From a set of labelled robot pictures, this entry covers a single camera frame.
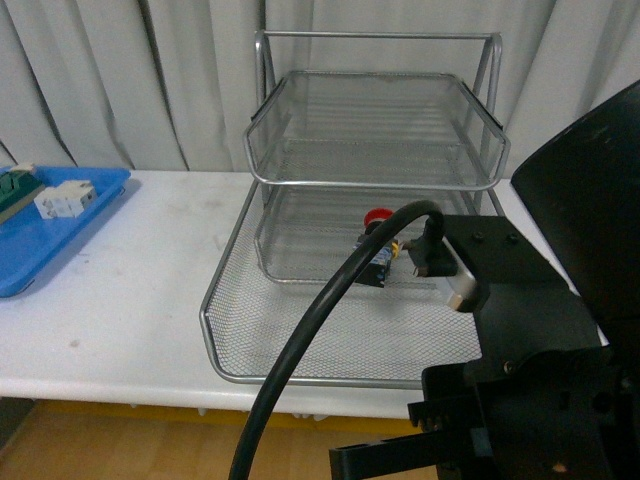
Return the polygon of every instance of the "red cap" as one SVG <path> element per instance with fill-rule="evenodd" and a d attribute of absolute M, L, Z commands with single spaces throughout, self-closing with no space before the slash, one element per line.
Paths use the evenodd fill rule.
<path fill-rule="evenodd" d="M 371 222 L 384 222 L 387 218 L 393 215 L 393 210 L 388 208 L 374 208 L 369 210 L 364 216 L 364 227 L 367 228 Z"/>

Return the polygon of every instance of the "cable plug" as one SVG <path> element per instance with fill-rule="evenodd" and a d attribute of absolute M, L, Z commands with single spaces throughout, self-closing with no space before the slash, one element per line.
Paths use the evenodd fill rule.
<path fill-rule="evenodd" d="M 429 217 L 422 235 L 402 245 L 416 267 L 416 277 L 450 277 L 458 272 L 455 258 L 442 242 L 443 235 L 442 225 Z"/>

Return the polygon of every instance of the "white connector block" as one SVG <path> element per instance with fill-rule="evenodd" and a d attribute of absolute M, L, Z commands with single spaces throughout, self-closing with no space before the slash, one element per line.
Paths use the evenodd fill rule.
<path fill-rule="evenodd" d="M 77 217 L 97 198 L 88 180 L 67 180 L 58 187 L 47 187 L 34 203 L 44 219 Z"/>

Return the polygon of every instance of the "wooden floor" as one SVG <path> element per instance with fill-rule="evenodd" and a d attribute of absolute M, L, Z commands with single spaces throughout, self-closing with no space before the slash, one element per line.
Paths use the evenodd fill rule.
<path fill-rule="evenodd" d="M 0 480 L 226 479 L 245 414 L 41 402 L 0 452 Z M 328 449 L 408 433 L 408 421 L 276 415 L 252 479 L 329 479 Z M 435 480 L 420 469 L 379 477 Z"/>

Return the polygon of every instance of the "green circuit board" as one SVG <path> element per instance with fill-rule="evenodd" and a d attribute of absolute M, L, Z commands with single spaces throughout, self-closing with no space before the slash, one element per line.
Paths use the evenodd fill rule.
<path fill-rule="evenodd" d="M 14 216 L 44 190 L 44 184 L 23 170 L 0 174 L 0 224 Z"/>

